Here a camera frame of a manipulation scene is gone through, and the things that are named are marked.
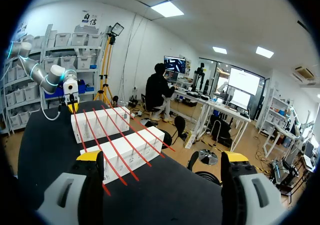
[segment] ceiling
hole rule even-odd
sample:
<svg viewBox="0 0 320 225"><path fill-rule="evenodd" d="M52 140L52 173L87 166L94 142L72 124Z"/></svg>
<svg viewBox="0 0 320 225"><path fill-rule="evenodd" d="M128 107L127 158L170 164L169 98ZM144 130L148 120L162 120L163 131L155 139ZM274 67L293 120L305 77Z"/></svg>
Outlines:
<svg viewBox="0 0 320 225"><path fill-rule="evenodd" d="M31 6L57 1L66 0L35 0ZM83 1L117 6L153 20L189 43L202 57L227 59L261 71L275 68L289 75L302 65L320 77L319 57L311 36L297 23L303 20L286 0L172 0L184 15L167 18L146 6L165 0ZM227 54L214 52L212 46L225 48ZM274 55L268 59L256 54L257 46Z"/></svg>

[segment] white desk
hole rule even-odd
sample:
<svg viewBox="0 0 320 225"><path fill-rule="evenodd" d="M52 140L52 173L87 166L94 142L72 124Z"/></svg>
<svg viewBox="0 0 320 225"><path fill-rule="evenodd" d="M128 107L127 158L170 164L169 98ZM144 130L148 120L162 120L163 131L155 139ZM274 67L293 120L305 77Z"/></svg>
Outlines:
<svg viewBox="0 0 320 225"><path fill-rule="evenodd" d="M274 142L273 143L269 143L269 140L272 136L272 134L270 134L268 136L268 138L266 139L265 143L263 144L263 150L264 150L264 154L265 154L265 157L267 158L269 156L269 154L271 153L271 151L275 148L275 145L278 141L278 139L280 138L280 135L283 134L284 136L288 137L291 139L291 143L289 145L289 149L288 149L288 152L291 150L291 147L292 145L294 144L295 142L295 139L296 139L296 136L293 135L291 132L287 131L287 130L284 130L282 127L280 127L278 124L275 124L274 123L274 126L275 126L275 129L278 130L278 134L276 136L276 138L274 139ZM271 148L269 150L267 150L267 145L271 145Z"/></svg>
<svg viewBox="0 0 320 225"><path fill-rule="evenodd" d="M229 108L226 108L224 104L218 105L218 104L215 104L214 102L209 101L209 100L206 101L206 100L203 100L201 98L195 98L193 96L188 95L186 92L175 90L175 92L173 93L172 97L174 98L177 95L183 96L183 97L185 97L187 99L194 100L194 101L197 101L200 104L203 104L200 116L197 119L195 128L193 130L195 132L195 134L196 134L196 139L197 140L199 140L200 137L206 132L207 126L205 126L205 123L206 123L206 121L208 119L208 115L209 114L211 115L212 114L211 111L213 111L213 110L217 110L217 111L219 111L219 112L221 112L223 114L226 114L226 115L228 115L228 116L230 116L232 118L235 118L235 119L241 121L242 122L241 127L238 130L238 133L236 134L236 136L234 138L234 141L232 142L230 150L231 150L231 152L233 152L236 149L236 147L237 147L242 135L244 134L244 132L245 132L245 130L247 128L248 123L251 122L250 118L241 116L239 112L233 111L233 110L231 110ZM174 109L171 109L171 110L174 113L182 116L183 118L185 118L185 119L187 119L187 120L189 120L191 122L193 122L193 120L194 120L194 119L192 120L192 118L190 118L189 116L186 116L186 115L184 115L184 114L182 114L182 113L180 113L180 112L178 112L178 111L176 111Z"/></svg>

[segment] red laser line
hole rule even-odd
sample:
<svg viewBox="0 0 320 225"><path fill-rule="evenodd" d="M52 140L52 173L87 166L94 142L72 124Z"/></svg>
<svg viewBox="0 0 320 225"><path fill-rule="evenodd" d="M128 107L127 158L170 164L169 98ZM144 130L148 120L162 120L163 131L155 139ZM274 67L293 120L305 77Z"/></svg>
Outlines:
<svg viewBox="0 0 320 225"><path fill-rule="evenodd" d="M132 143L126 138L126 136L122 133L122 131L120 130L120 128L116 125L115 121L110 117L110 115L106 112L106 114L108 115L108 117L110 118L111 122L113 123L113 125L116 127L116 129L119 131L119 133L122 135L122 137L128 142L128 144L132 147L132 149L145 161L146 164L149 165L149 167L151 167L151 164L144 158L144 156L142 156L142 154L132 145Z"/></svg>
<svg viewBox="0 0 320 225"><path fill-rule="evenodd" d="M97 113L96 113L96 110L95 110L94 108L92 108L92 109L93 109L93 112L94 112L94 114L95 114L95 116L96 116L96 119L98 120L98 122L99 122L99 124L100 124L100 126L101 126L101 128L102 128L102 130L103 130L103 132L104 132L104 134L105 134L105 136L108 138L108 140L109 140L111 146L113 147L115 153L116 153L116 154L118 155L118 157L121 159L121 161L123 162L123 164L125 165L125 167L130 171L130 173L131 173L131 175L134 177L134 179L137 180L137 181L139 181L139 178L138 178L138 177L136 176L136 174L131 170L131 168L128 166L128 164L126 163L126 161L123 159L123 157L120 155L120 153L119 153L118 150L116 149L114 143L111 141L111 139L110 139L110 137L108 136L105 128L104 128L104 127L102 126L102 124L101 124L101 121L100 121L100 119L99 119L99 117L98 117L98 115L97 115Z"/></svg>
<svg viewBox="0 0 320 225"><path fill-rule="evenodd" d="M74 115L74 118L75 118L75 125L78 128L78 132L79 132L79 135L80 135L80 138L81 138L82 146L84 148L84 151L87 152L87 149L86 149L86 146L85 146L85 142L84 142L84 140L82 138L82 135L81 135L81 132L80 132L80 128L79 128L79 125L78 125L78 120L77 120L77 116L76 116L75 110L73 110L73 115Z"/></svg>
<svg viewBox="0 0 320 225"><path fill-rule="evenodd" d="M107 111L105 109L105 107L103 105L101 105L101 107L103 108L103 110L105 111L106 114ZM145 140L145 138L143 136L141 136L113 107L111 107L116 114L119 115L119 117L136 133L139 135L140 138L142 138L151 148L153 148L153 150L155 150L161 157L165 158L165 156L163 154L161 154L161 152L159 152L154 146L152 146L147 140Z"/></svg>
<svg viewBox="0 0 320 225"><path fill-rule="evenodd" d="M96 138L96 135L95 135L94 131L92 130L92 127L91 127L91 125L90 125L90 122L89 122L88 117L87 117L87 114L86 114L86 111L85 111L84 109L83 109L83 113L84 113L86 122L88 123L89 128L90 128L90 130L91 130L91 133L92 133L92 135L93 135L93 138L94 138L94 140L95 140L95 143L97 144L98 148L102 151L102 148L101 148L101 146L100 146L100 144L99 144L99 142L98 142L98 140L97 140L97 138ZM104 159L105 159L105 160L107 161L107 163L110 165L110 167L112 168L112 170L114 171L114 173L118 176L118 178L121 180L121 182L122 182L124 185L127 186L128 184L127 184L126 181L119 175L119 173L118 173L117 170L114 168L114 166L112 166L111 162L109 161L109 159L108 159L107 156L105 155L104 151L102 151L102 153L103 153Z"/></svg>
<svg viewBox="0 0 320 225"><path fill-rule="evenodd" d="M81 135L81 132L80 132L80 129L79 129L76 112L75 112L74 110L73 110L73 114L74 114L74 118L75 118L75 125L76 125L76 127L78 128L78 132L79 132L79 135L80 135L80 138L81 138L82 146L83 146L83 148L84 148L84 151L87 152L87 148L86 148L85 142L84 142L84 140L83 140L83 138L82 138L82 135ZM104 185L103 182L102 182L102 187L103 187L103 189L105 190L106 194L108 194L108 195L111 197L110 191L108 190L107 186Z"/></svg>
<svg viewBox="0 0 320 225"><path fill-rule="evenodd" d="M139 122L133 116L131 116L131 114L129 112L127 112L126 110L124 110L124 108L122 106L120 108L122 108L123 111L125 111L127 114L129 114L130 118L132 118L134 121L136 121L138 124L140 124L144 129L146 129L149 133L151 133L156 139L158 139L160 142L162 142L167 148L171 149L174 152L176 151L172 147L167 145L164 141L162 141L160 138L158 138L156 135L154 135L151 131L149 131L146 126L144 126L141 122Z"/></svg>

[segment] swivel chair base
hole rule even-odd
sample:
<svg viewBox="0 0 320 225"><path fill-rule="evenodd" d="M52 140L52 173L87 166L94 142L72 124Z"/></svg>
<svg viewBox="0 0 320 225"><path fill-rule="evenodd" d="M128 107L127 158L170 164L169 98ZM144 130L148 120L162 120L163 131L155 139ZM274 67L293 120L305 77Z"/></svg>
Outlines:
<svg viewBox="0 0 320 225"><path fill-rule="evenodd" d="M210 165L210 166L215 165L218 162L218 156L214 152L212 152L208 149L201 149L199 151L198 158L202 163L204 163L206 165Z"/></svg>

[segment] ceiling light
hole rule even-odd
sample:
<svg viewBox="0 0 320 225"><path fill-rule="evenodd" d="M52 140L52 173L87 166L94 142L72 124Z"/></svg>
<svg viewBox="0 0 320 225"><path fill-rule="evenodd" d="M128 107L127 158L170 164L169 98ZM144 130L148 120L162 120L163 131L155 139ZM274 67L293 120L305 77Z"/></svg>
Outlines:
<svg viewBox="0 0 320 225"><path fill-rule="evenodd" d="M227 54L227 50L225 50L224 48L220 48L216 46L213 46L212 48L216 53Z"/></svg>
<svg viewBox="0 0 320 225"><path fill-rule="evenodd" d="M266 57L266 58L268 58L268 59L271 58L271 57L273 56L273 54L275 54L273 51L269 51L269 50L264 49L264 48L262 48L262 47L260 47L260 46L258 46L258 47L256 48L255 53L256 53L256 54L259 54L259 55L261 55L261 56L264 56L264 57Z"/></svg>
<svg viewBox="0 0 320 225"><path fill-rule="evenodd" d="M166 18L184 15L184 13L170 1L160 3L151 8Z"/></svg>

